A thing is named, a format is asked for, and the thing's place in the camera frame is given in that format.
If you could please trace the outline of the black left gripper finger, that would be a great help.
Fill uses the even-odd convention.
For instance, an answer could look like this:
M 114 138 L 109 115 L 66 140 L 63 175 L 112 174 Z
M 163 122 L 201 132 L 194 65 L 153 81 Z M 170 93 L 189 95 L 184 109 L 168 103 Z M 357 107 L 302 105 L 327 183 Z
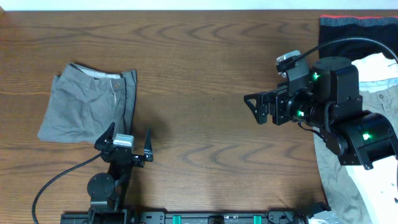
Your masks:
M 146 132 L 146 140 L 144 144 L 144 159 L 146 162 L 152 162 L 154 160 L 150 129 L 148 129 Z
M 95 141 L 94 148 L 98 151 L 104 151 L 109 145 L 113 143 L 115 123 L 112 122 L 108 129 Z

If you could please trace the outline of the grey shorts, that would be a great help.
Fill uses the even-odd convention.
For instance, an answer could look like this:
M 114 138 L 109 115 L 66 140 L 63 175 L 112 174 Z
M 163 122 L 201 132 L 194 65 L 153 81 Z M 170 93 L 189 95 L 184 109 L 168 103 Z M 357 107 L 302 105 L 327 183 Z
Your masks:
M 110 126 L 130 134 L 136 104 L 137 71 L 106 73 L 70 63 L 52 81 L 37 137 L 60 143 L 94 143 Z

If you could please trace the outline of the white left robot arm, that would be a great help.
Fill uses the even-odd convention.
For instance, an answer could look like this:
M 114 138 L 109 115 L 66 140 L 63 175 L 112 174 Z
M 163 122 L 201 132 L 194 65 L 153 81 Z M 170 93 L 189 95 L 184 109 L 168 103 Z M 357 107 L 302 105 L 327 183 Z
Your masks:
M 131 223 L 131 212 L 124 208 L 129 180 L 133 167 L 144 167 L 154 160 L 151 130 L 146 132 L 143 155 L 133 153 L 134 137 L 114 134 L 115 124 L 95 141 L 95 149 L 109 164 L 107 172 L 94 175 L 88 182 L 87 191 L 91 197 L 88 212 L 89 224 Z

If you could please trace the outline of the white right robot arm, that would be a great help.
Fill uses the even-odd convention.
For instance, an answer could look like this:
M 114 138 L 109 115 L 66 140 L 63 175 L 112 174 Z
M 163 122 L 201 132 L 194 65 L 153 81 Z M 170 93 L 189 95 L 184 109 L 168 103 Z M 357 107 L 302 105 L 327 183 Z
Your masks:
M 258 124 L 289 121 L 308 125 L 343 166 L 373 168 L 397 155 L 397 136 L 388 119 L 363 109 L 359 72 L 344 57 L 321 58 L 308 68 L 298 56 L 277 60 L 287 82 L 275 90 L 244 96 Z

